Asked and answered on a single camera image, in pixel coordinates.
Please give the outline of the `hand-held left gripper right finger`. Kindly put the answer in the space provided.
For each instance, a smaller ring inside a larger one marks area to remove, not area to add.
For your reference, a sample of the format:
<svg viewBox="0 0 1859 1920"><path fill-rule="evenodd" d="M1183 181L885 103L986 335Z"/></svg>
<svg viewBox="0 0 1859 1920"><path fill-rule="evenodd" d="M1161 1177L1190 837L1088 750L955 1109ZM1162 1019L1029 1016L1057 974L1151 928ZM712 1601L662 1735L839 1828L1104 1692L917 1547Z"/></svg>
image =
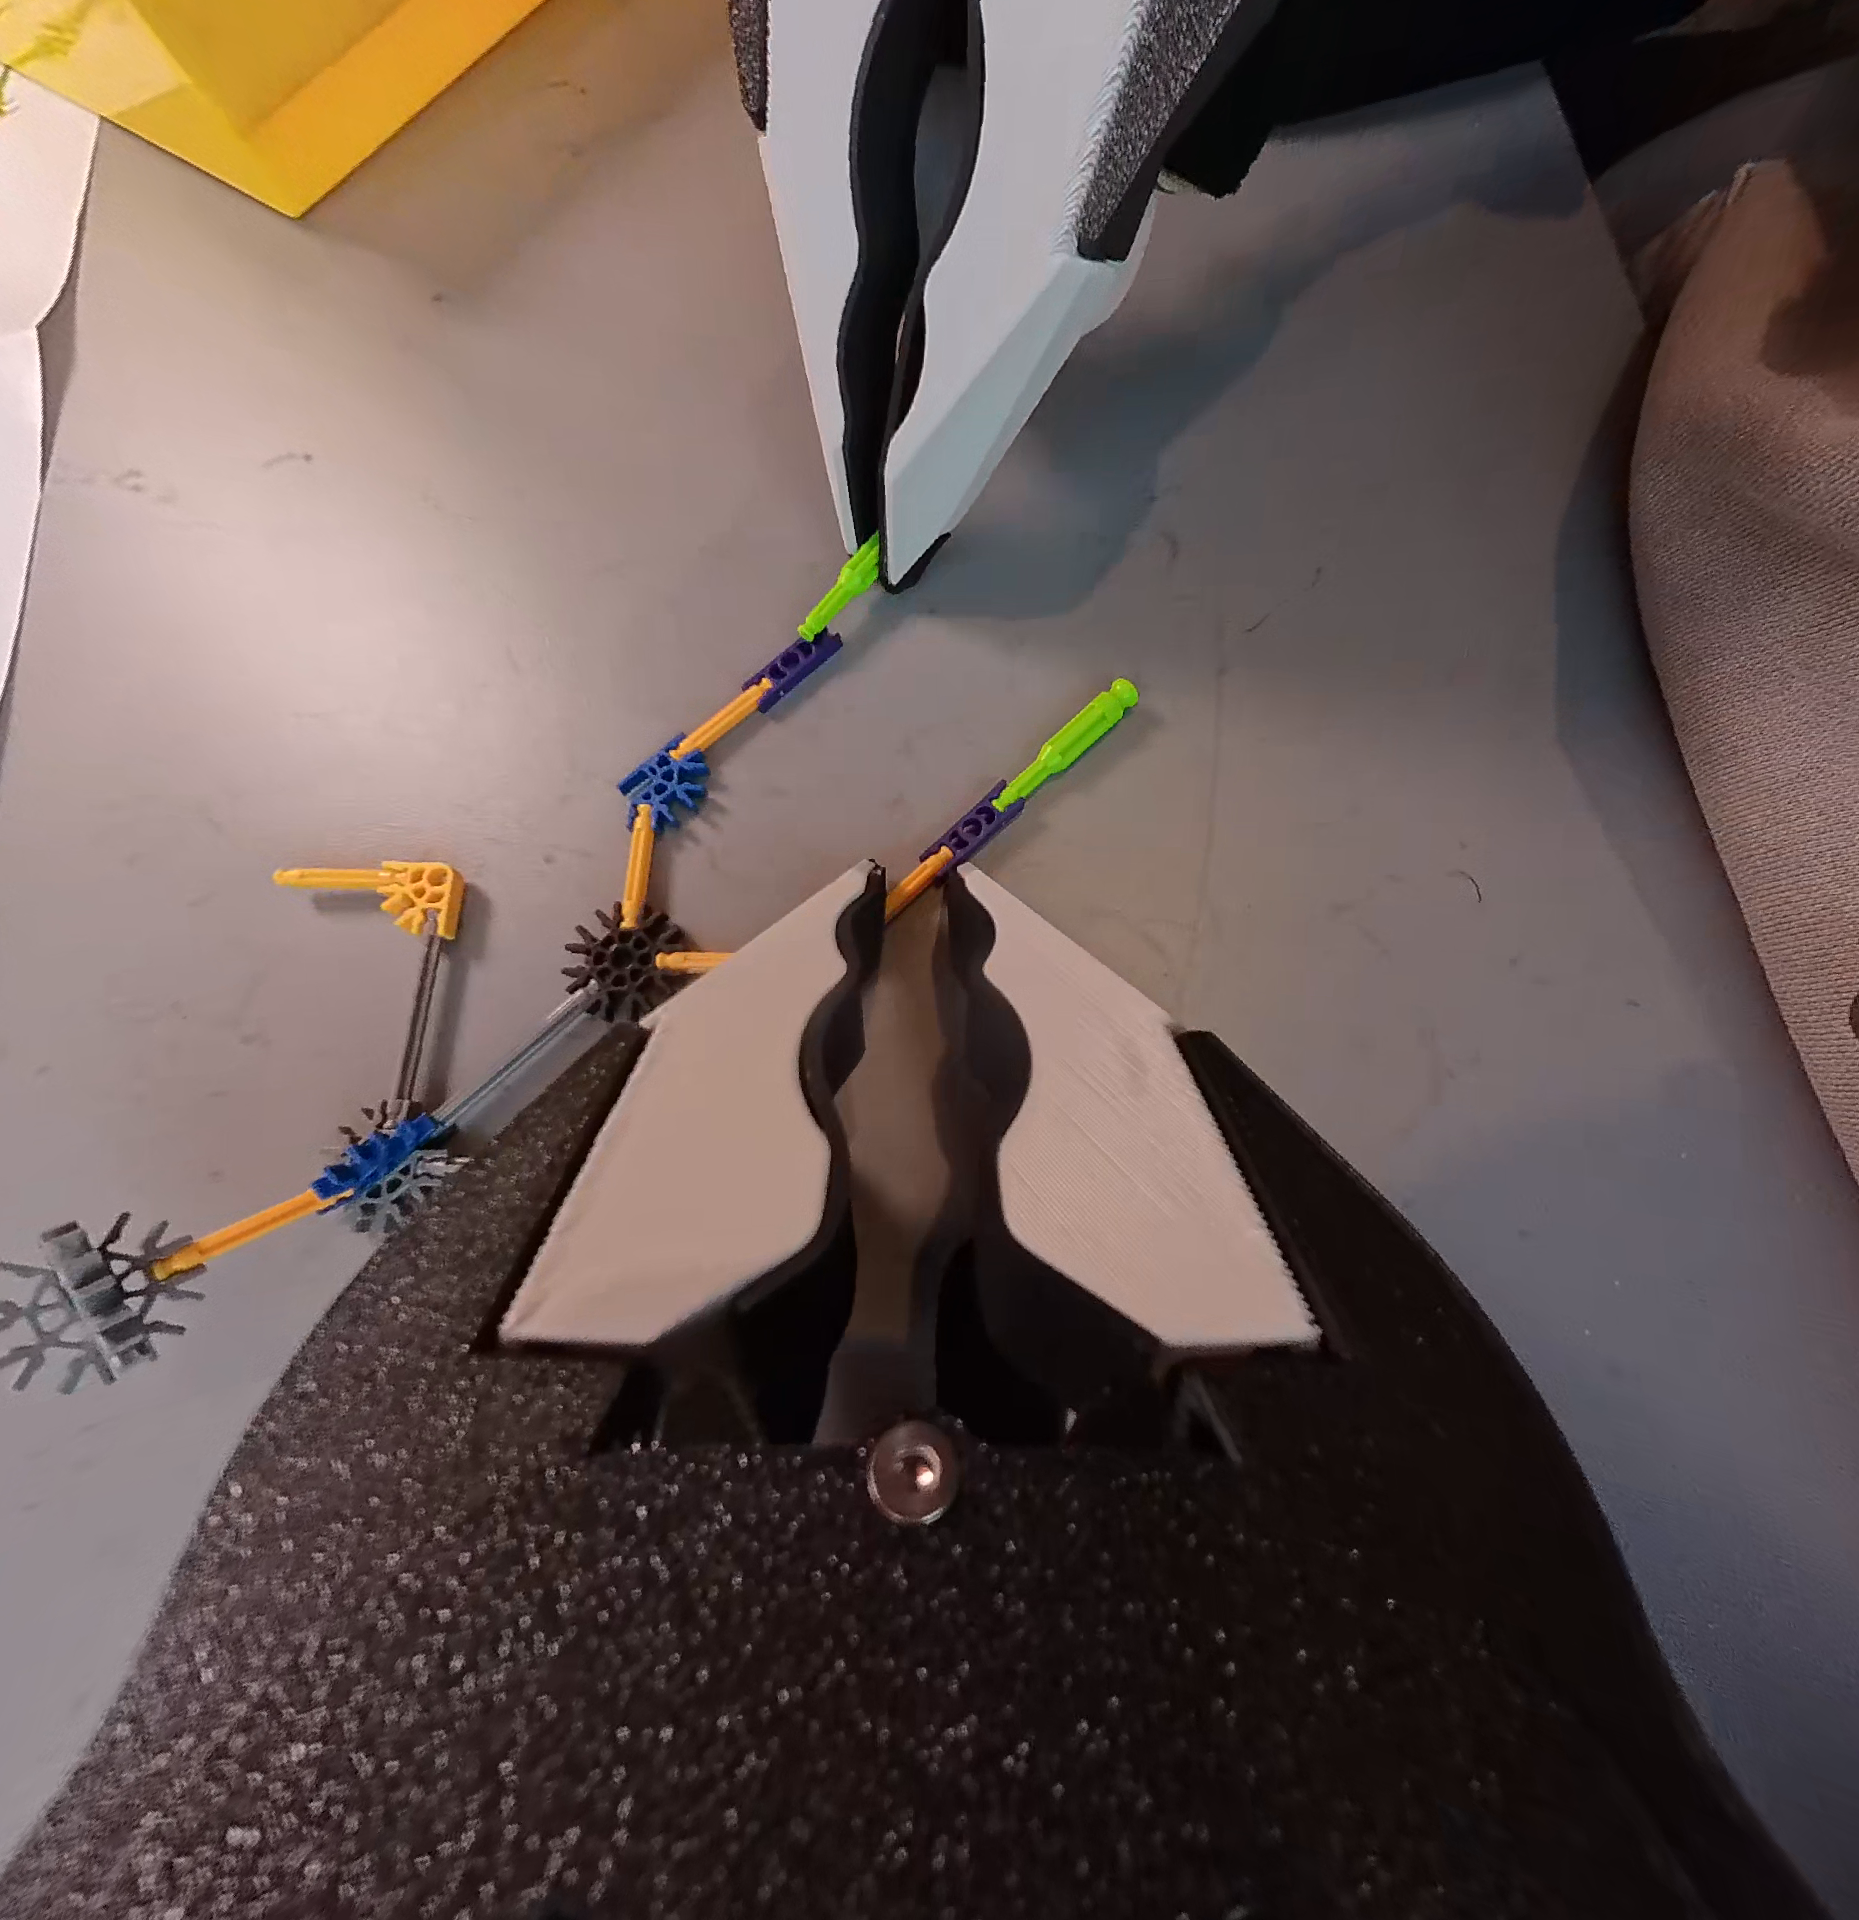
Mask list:
<svg viewBox="0 0 1859 1920"><path fill-rule="evenodd" d="M1324 1332L1193 1036L984 874L945 886L941 1405L1010 1445L1156 1445L1183 1378Z"/></svg>

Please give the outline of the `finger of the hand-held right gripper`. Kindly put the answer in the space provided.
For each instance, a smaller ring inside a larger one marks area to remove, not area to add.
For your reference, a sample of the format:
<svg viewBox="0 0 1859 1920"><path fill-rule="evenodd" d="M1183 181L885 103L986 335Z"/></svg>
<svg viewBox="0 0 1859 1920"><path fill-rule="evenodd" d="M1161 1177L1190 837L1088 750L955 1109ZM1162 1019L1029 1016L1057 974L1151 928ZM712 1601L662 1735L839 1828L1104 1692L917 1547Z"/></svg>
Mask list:
<svg viewBox="0 0 1859 1920"><path fill-rule="evenodd" d="M1134 4L984 2L964 24L953 104L933 118L934 231L903 306L903 398L884 448L895 588L965 521L1134 280L1079 238Z"/></svg>
<svg viewBox="0 0 1859 1920"><path fill-rule="evenodd" d="M976 166L984 8L758 4L758 133L800 357L845 550L895 534L895 439L925 358L927 278Z"/></svg>

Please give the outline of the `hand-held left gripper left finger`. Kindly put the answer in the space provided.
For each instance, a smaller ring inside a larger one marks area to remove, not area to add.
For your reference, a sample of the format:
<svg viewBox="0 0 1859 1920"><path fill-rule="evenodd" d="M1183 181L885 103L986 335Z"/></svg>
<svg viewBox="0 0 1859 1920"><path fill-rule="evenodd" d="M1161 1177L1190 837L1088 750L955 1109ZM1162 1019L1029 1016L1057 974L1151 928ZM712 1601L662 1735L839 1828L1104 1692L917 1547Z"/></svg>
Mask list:
<svg viewBox="0 0 1859 1920"><path fill-rule="evenodd" d="M644 1025L498 1306L498 1347L614 1361L603 1445L808 1445L856 1294L842 1094L888 877L861 862Z"/></svg>

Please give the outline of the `multicolour rod and connector assembly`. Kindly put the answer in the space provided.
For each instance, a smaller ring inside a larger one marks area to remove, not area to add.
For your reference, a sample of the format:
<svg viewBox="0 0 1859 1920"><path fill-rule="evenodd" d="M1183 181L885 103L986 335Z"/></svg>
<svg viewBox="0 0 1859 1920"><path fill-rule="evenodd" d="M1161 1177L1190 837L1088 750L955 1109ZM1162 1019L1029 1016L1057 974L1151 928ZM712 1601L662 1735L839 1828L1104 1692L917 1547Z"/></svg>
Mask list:
<svg viewBox="0 0 1859 1920"><path fill-rule="evenodd" d="M650 900L657 837L677 828L704 802L709 750L737 727L768 712L842 650L831 631L802 633L751 685L700 729L677 734L644 759L623 783L629 798L629 863L624 899L597 915L597 930L577 928L569 946L569 993L541 1030L475 1090L440 1115L420 1109L409 1081L378 1109L365 1131L345 1131L341 1158L313 1184L313 1212L345 1212L357 1232L394 1232L463 1166L452 1142L465 1123L492 1106L566 1038L594 1022L639 1022L693 975L722 963L716 952L688 949L681 928Z"/></svg>

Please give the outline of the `light green toy rod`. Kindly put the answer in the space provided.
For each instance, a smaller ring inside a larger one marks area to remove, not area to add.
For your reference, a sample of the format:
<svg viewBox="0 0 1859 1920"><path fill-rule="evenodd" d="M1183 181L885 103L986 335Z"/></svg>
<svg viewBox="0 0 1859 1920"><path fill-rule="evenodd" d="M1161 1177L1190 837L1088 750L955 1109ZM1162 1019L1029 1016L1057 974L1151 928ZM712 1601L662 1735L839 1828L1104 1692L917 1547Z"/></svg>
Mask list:
<svg viewBox="0 0 1859 1920"><path fill-rule="evenodd" d="M804 641L820 639L831 624L852 606L861 595L877 588L884 582L884 536L873 534L861 546L856 546L834 582L823 591L816 604L802 620L798 636Z"/></svg>
<svg viewBox="0 0 1859 1920"><path fill-rule="evenodd" d="M1109 688L1098 690L1085 708L1079 711L1059 733L1054 733L1039 755L1012 777L991 798L1000 814L1012 814L1042 786L1059 780L1060 772L1080 762L1098 742L1114 733L1130 711L1137 707L1137 688L1132 680L1114 680Z"/></svg>

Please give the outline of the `grey connector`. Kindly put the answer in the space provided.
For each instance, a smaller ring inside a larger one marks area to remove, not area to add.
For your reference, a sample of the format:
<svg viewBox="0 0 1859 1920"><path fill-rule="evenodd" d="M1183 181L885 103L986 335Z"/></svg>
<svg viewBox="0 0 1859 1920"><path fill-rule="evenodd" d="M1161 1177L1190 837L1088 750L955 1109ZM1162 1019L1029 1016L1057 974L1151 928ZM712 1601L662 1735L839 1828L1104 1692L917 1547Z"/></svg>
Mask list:
<svg viewBox="0 0 1859 1920"><path fill-rule="evenodd" d="M302 1192L222 1230L174 1240L159 1222L141 1236L119 1214L105 1232L66 1222L40 1235L29 1262L3 1262L0 1381L29 1390L58 1375L60 1391L114 1385L162 1357L184 1328L169 1316L191 1304L211 1264L316 1218L325 1200Z"/></svg>

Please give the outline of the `yellow plastic bin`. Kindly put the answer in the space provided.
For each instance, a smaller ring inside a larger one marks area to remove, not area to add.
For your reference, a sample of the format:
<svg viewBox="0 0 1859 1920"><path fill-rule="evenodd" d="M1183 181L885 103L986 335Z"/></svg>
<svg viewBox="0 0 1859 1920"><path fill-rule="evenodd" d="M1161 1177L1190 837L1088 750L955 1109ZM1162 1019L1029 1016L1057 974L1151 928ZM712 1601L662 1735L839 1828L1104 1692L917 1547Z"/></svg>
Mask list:
<svg viewBox="0 0 1859 1920"><path fill-rule="evenodd" d="M515 31L535 2L141 2L177 77L117 127L302 218Z"/></svg>

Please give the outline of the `person's torso in beige sweater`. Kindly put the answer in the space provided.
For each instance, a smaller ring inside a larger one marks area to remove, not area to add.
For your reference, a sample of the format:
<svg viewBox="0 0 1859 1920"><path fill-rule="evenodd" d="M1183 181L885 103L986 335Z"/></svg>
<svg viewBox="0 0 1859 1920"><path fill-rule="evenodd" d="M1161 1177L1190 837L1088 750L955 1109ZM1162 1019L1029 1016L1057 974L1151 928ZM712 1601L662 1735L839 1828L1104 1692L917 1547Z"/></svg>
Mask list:
<svg viewBox="0 0 1859 1920"><path fill-rule="evenodd" d="M1649 138L1597 192L1649 342L1642 636L1859 1188L1859 51Z"/></svg>

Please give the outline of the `white toy instruction sheet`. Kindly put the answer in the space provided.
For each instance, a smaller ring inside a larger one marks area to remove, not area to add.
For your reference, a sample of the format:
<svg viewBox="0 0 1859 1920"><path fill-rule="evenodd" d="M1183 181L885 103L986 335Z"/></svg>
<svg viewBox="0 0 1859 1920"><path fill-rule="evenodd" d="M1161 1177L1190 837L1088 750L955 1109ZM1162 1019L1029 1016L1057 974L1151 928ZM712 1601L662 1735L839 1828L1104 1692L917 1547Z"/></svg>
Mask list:
<svg viewBox="0 0 1859 1920"><path fill-rule="evenodd" d="M0 714L44 470L40 328L78 253L98 118L0 62Z"/></svg>

